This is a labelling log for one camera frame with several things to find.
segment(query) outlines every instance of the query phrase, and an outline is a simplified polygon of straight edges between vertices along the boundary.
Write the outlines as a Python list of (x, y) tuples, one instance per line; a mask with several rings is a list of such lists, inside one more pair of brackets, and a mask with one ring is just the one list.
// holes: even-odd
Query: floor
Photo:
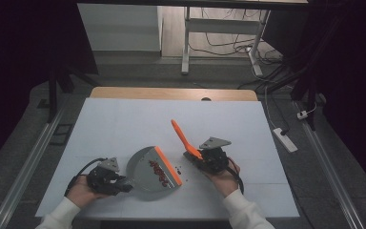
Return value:
[[(176, 10), (173, 13), (181, 13), (178, 12), (180, 9), (173, 10)], [(166, 24), (164, 29), (164, 35), (167, 35), (168, 28)], [(176, 43), (181, 42), (178, 38), (172, 40)], [(200, 38), (191, 38), (191, 43), (192, 41), (193, 45), (206, 44), (207, 46), (205, 37), (201, 41)], [(228, 35), (223, 41), (213, 40), (213, 42), (232, 42), (232, 37)], [(229, 52), (231, 48), (225, 47), (225, 50), (215, 49), (212, 51)], [(181, 59), (178, 57), (181, 54), (181, 49), (172, 51), (172, 48), (170, 48), (168, 54), (166, 54), (166, 50), (167, 48), (163, 52), (164, 57), (140, 52), (96, 52), (95, 59), (100, 76), (92, 75), (91, 77), (103, 86), (118, 87), (236, 89), (243, 83), (253, 82), (253, 84), (246, 85), (241, 89), (254, 90), (260, 84), (260, 81), (257, 81), (252, 75), (249, 59), (241, 58), (240, 54), (237, 55), (239, 58), (227, 58), (227, 56), (211, 58), (210, 55), (207, 58), (193, 58), (190, 74), (182, 76), (180, 74)], [(191, 52), (193, 56), (197, 54), (201, 56), (204, 53)], [(261, 66), (265, 74), (271, 73), (275, 67), (277, 65)], [(65, 96), (70, 99), (59, 122), (61, 127), (72, 126), (75, 123), (84, 99), (92, 91), (92, 86), (79, 78), (72, 77), (72, 81), (75, 85), (72, 94), (59, 93), (60, 101), (63, 101)], [(291, 87), (292, 85), (289, 85), (276, 91), (273, 95), (269, 95), (267, 106), (264, 94), (259, 94), (258, 99), (262, 102), (265, 112), (269, 111), (270, 120), (275, 126), (284, 127), (286, 124), (283, 117), (287, 120), (291, 127), (288, 136), (299, 148), (297, 153), (288, 154), (283, 146), (274, 139), (288, 180), (293, 187), (292, 191), (301, 217), (268, 220), (275, 228), (350, 228), (346, 218), (344, 218), (339, 201), (334, 195), (320, 164), (317, 162), (316, 154), (305, 134), (302, 123), (295, 118), (297, 109), (289, 97)], [(49, 114), (46, 106), (47, 100), (48, 83), (39, 85), (30, 92), (30, 104), (27, 110), (0, 151), (0, 205), (46, 125)], [(318, 101), (317, 104), (315, 111), (316, 133), (320, 136), (327, 154), (335, 165), (338, 175), (366, 227), (366, 175), (347, 147), (326, 122), (325, 116), (321, 112), (324, 103)], [(51, 143), (43, 154), (24, 195), (11, 216), (7, 228), (34, 228), (39, 223), (40, 219), (35, 218), (34, 214), (65, 149), (65, 145), (62, 143), (66, 140), (59, 132), (56, 132), (51, 138)], [(229, 228), (229, 225), (226, 221), (216, 227), (207, 223), (190, 222), (170, 225), (168, 223), (156, 224), (155, 222), (134, 221), (107, 221), (101, 223), (95, 220), (77, 219), (73, 226), (76, 229), (109, 227)]]

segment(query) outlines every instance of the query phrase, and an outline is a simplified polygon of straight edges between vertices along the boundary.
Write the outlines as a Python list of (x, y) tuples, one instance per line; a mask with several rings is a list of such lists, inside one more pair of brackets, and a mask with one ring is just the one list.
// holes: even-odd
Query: metal frame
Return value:
[(238, 21), (220, 19), (190, 18), (190, 7), (185, 8), (185, 35), (182, 53), (182, 74), (189, 73), (189, 34), (190, 32), (213, 32), (213, 33), (233, 33), (255, 35), (254, 44), (247, 49), (251, 59), (252, 68), (256, 76), (262, 76), (263, 72), (257, 63), (257, 47), (260, 43), (261, 35), (266, 27), (267, 18), (270, 11), (264, 10), (261, 21)]
[(11, 185), (5, 199), (3, 200), (0, 206), (0, 229), (6, 228), (8, 226), (10, 218), (13, 215), (20, 198), (23, 196), (40, 161), (40, 158), (44, 154), (44, 151), (50, 142), (51, 136), (54, 133), (66, 106), (68, 105), (69, 97), (69, 95), (64, 95), (64, 101), (62, 102), (58, 113), (53, 118), (51, 123), (47, 123), (44, 126), (43, 131), (31, 149), (26, 162), (23, 164), (23, 167), (17, 175), (16, 180)]
[[(299, 111), (299, 107), (296, 102), (294, 102), (295, 109)], [(349, 193), (344, 187), (337, 174), (335, 166), (332, 164), (325, 148), (323, 147), (319, 136), (315, 131), (313, 131), (306, 121), (302, 121), (302, 127), (304, 128), (305, 134), (310, 140), (312, 147), (314, 148), (317, 160), (328, 179), (335, 196), (338, 198), (340, 207), (343, 210), (344, 216), (349, 222), (350, 228), (353, 229), (364, 229), (364, 225), (357, 212)]]

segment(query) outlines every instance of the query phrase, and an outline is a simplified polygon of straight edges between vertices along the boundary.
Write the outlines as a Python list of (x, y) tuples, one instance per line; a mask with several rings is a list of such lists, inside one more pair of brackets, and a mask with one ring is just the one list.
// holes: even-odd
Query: white table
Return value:
[[(162, 89), (146, 90), (148, 89), (143, 89), (144, 92), (162, 92)], [(298, 217), (259, 102), (125, 98), (86, 100), (36, 216), (42, 217), (52, 211), (61, 201), (71, 178), (91, 160), (117, 156), (120, 174), (123, 175), (128, 160), (135, 152), (157, 145), (173, 167), (176, 166), (181, 171), (183, 185), (180, 188), (166, 196), (143, 195), (132, 190), (128, 194), (99, 199), (84, 209), (79, 217), (226, 219), (228, 214), (221, 204), (222, 196), (182, 156), (184, 147), (171, 125), (172, 118), (179, 123), (194, 146), (200, 145), (209, 136), (233, 143), (223, 149), (241, 166), (245, 197), (256, 201), (266, 217)]]

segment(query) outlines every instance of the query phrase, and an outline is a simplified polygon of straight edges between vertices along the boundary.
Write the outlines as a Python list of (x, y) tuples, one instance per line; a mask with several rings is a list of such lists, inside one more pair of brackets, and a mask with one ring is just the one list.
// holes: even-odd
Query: orange tool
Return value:
[(200, 152), (197, 149), (195, 149), (194, 146), (189, 143), (189, 141), (187, 141), (182, 130), (180, 130), (179, 125), (177, 125), (177, 122), (174, 121), (173, 119), (171, 120), (171, 122), (172, 122), (174, 130), (176, 131), (180, 140), (183, 142), (184, 148), (186, 148), (187, 152), (189, 152), (193, 156), (196, 156), (199, 159), (203, 159), (203, 156), (200, 154)]

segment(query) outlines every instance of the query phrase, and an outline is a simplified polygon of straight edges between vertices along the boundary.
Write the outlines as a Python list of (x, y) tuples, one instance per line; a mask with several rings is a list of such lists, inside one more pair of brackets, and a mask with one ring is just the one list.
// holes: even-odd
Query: dustpan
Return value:
[(170, 191), (182, 185), (179, 175), (158, 146), (135, 153), (127, 164), (127, 177), (134, 189), (149, 193)]

